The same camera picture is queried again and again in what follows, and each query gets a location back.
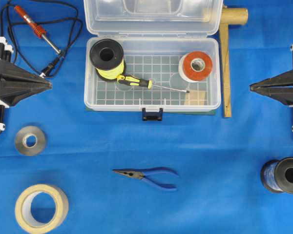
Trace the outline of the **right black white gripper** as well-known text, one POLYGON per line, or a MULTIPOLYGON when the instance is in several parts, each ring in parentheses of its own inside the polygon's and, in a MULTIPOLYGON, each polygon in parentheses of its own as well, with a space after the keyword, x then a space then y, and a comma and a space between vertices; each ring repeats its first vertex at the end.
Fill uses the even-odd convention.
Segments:
MULTIPOLYGON (((291 45, 291 52, 293 55, 293 44, 291 45)), ((293 86, 293 69, 275 77, 251 84, 250 90, 277 100, 284 105, 293 106, 293 87, 289 86, 293 86)))

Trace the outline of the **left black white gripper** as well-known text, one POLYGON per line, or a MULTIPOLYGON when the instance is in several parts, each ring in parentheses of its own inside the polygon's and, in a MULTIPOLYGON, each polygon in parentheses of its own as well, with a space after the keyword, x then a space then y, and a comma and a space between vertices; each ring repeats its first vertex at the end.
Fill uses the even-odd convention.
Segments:
POLYGON ((15 106, 21 100, 51 89, 51 82, 10 63, 14 49, 5 37, 0 37, 0 134, 5 130, 5 108, 15 106))

